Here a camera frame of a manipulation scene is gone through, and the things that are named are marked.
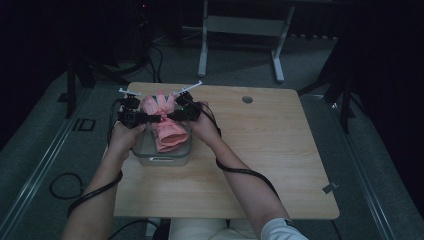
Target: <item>hand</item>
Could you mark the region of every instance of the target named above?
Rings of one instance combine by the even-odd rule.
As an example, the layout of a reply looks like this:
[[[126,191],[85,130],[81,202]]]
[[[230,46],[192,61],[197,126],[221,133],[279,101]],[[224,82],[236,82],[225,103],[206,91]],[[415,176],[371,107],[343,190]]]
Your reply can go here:
[[[208,112],[208,108],[205,106],[203,106],[203,110]],[[199,119],[196,122],[188,121],[187,124],[193,131],[193,134],[205,142],[208,146],[211,146],[212,143],[221,139],[215,125],[203,112],[200,114]]]
[[[108,153],[122,161],[127,159],[128,151],[135,145],[137,137],[143,133],[145,128],[145,124],[140,124],[133,129],[128,129],[122,123],[117,123],[112,131]]]

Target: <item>table leg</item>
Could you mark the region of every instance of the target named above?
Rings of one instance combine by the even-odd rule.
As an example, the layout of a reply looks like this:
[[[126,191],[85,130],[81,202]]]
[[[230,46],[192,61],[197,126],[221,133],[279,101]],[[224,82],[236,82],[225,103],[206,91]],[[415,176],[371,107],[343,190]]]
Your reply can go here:
[[[295,7],[289,8],[286,20],[284,21],[283,29],[281,30],[281,34],[279,36],[278,45],[274,50],[271,51],[275,77],[278,82],[284,82],[284,74],[283,74],[283,69],[281,67],[280,54],[281,54],[281,49],[283,48],[284,41],[286,40],[286,37],[287,37],[287,32],[290,27],[290,22],[293,17],[294,9]]]
[[[206,64],[208,60],[208,0],[203,2],[203,28],[202,28],[202,50],[200,51],[199,69],[197,76],[206,76]]]

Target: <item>forearm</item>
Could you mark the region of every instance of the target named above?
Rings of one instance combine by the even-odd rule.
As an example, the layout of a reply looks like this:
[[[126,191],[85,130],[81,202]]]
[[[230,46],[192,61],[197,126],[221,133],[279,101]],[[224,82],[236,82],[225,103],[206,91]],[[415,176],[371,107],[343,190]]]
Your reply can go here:
[[[223,140],[214,141],[209,146],[224,166],[249,169]],[[262,179],[225,171],[224,175],[258,237],[268,221],[289,218],[281,201]]]
[[[114,181],[122,161],[107,152],[84,195]],[[107,239],[113,220],[117,186],[77,206],[68,219],[63,239]]]

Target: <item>clear plastic container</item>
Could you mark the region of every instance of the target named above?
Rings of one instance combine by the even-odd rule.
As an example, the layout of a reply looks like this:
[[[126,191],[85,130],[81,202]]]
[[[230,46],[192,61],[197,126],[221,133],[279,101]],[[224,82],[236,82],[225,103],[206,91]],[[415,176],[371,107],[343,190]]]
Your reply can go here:
[[[191,151],[192,135],[189,127],[184,127],[188,139],[178,148],[169,152],[157,152],[151,124],[146,125],[146,131],[137,139],[132,152],[142,165],[148,166],[184,166],[188,163]]]

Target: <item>white sleeve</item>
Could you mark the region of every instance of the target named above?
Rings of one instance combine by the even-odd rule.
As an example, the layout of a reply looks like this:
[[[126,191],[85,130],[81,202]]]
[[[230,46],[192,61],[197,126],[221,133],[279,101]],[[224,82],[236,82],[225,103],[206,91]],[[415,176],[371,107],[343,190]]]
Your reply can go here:
[[[261,240],[307,240],[307,238],[296,228],[289,226],[286,219],[275,218],[265,224]]]

